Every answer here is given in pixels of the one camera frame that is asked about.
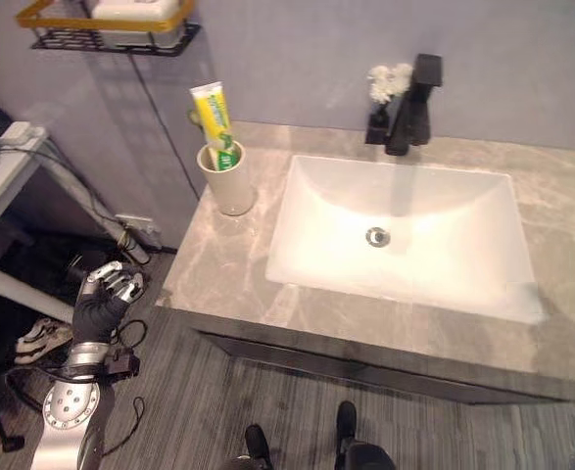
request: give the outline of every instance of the robotic hand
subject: robotic hand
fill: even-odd
[[[102,377],[136,375],[138,359],[109,361],[111,334],[144,290],[141,271],[112,261],[91,272],[80,287],[73,312],[73,345],[43,403],[44,428],[31,470],[95,470],[102,459],[104,429],[115,394]]]

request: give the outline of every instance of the sink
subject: sink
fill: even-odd
[[[498,173],[294,156],[265,277],[545,318],[511,180]]]

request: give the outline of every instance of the sink drain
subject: sink drain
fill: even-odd
[[[365,233],[365,240],[374,248],[382,248],[389,244],[389,233],[381,227],[372,227]]]

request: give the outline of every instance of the wall shelf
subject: wall shelf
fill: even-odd
[[[36,41],[30,46],[32,49],[177,57],[182,54],[201,29],[199,24],[187,21],[187,17],[194,8],[194,0],[184,0],[176,13],[162,22],[93,19],[90,18],[85,0],[66,2],[69,5],[77,5],[78,10],[83,14],[82,18],[67,17],[63,16],[66,11],[55,5],[58,3],[55,0],[36,0],[17,14],[18,24],[31,29],[36,36]],[[181,26],[184,28],[184,34],[173,46],[162,47],[155,40],[155,34],[170,32]],[[100,31],[145,32],[147,43],[143,45],[107,44]]]

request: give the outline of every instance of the cup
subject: cup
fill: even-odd
[[[223,171],[212,169],[213,163],[207,145],[200,149],[196,158],[200,170],[207,178],[219,211],[226,215],[241,215],[247,212],[255,201],[246,149],[239,142],[235,141],[234,144],[239,150],[239,162],[232,168]]]

